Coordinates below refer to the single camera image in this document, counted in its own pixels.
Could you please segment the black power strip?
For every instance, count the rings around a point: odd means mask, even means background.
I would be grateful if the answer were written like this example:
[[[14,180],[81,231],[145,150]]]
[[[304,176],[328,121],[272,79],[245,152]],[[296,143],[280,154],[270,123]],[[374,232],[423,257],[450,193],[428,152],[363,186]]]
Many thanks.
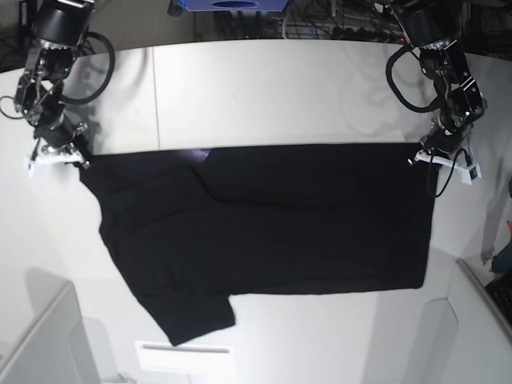
[[[391,33],[385,30],[372,30],[364,27],[341,28],[336,26],[332,29],[331,40],[347,40],[347,41],[358,41],[358,42],[381,42],[381,43],[392,43],[392,44],[405,44],[406,40],[403,36]]]

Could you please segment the white slotted plate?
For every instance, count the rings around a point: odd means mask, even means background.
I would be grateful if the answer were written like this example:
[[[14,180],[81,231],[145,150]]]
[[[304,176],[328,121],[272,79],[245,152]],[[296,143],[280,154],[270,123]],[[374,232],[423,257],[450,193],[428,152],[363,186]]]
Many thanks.
[[[143,370],[183,374],[227,374],[234,368],[234,354],[226,346],[172,346],[162,342],[136,341]]]

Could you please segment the black T-shirt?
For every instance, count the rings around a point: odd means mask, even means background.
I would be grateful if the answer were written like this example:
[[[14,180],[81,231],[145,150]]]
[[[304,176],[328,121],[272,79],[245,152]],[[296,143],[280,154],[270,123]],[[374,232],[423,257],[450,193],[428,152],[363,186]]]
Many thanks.
[[[240,294],[418,289],[435,167],[411,143],[97,155],[80,182],[132,295],[175,346],[235,323]]]

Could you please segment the white cabinet right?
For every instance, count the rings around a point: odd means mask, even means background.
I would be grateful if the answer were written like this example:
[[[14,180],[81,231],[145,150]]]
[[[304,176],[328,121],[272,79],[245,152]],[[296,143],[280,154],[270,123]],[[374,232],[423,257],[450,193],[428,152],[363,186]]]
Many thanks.
[[[511,327],[463,260],[425,304],[404,383],[510,383]]]

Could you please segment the teal orange tool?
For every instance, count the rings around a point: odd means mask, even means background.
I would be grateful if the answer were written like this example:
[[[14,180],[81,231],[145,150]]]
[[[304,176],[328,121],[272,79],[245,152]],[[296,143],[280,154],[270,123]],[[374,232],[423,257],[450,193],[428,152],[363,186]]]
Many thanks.
[[[511,241],[505,245],[505,247],[498,252],[492,259],[490,272],[494,274],[504,274],[511,269],[512,265],[512,254],[511,254]]]

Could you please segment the black keyboard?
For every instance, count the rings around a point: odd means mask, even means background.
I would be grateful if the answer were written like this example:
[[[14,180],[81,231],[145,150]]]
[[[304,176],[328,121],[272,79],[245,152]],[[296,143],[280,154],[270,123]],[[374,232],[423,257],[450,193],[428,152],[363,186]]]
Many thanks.
[[[491,296],[494,304],[499,308],[501,314],[508,324],[512,322],[512,281],[510,274],[504,274],[493,280],[486,286],[487,293]]]

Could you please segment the white cabinet left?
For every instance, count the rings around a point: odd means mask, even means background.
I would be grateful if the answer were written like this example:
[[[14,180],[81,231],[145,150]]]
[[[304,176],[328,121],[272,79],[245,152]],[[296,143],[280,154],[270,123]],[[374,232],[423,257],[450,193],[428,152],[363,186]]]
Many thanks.
[[[1,364],[1,382],[100,383],[74,284],[68,282]]]

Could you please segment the blue box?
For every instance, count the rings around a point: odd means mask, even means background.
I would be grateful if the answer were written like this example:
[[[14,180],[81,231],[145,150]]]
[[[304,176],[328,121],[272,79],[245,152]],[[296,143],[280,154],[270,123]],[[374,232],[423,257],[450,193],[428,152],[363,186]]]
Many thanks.
[[[282,11],[288,0],[184,0],[177,4],[190,12],[220,10]]]

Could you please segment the white cabinet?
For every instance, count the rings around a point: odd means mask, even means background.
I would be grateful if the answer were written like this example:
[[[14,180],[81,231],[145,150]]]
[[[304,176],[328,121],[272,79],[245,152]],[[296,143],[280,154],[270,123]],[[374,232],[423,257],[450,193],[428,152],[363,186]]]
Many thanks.
[[[74,284],[68,282],[1,364],[1,382],[100,383]]]
[[[404,383],[510,383],[511,327],[463,260],[425,304]]]

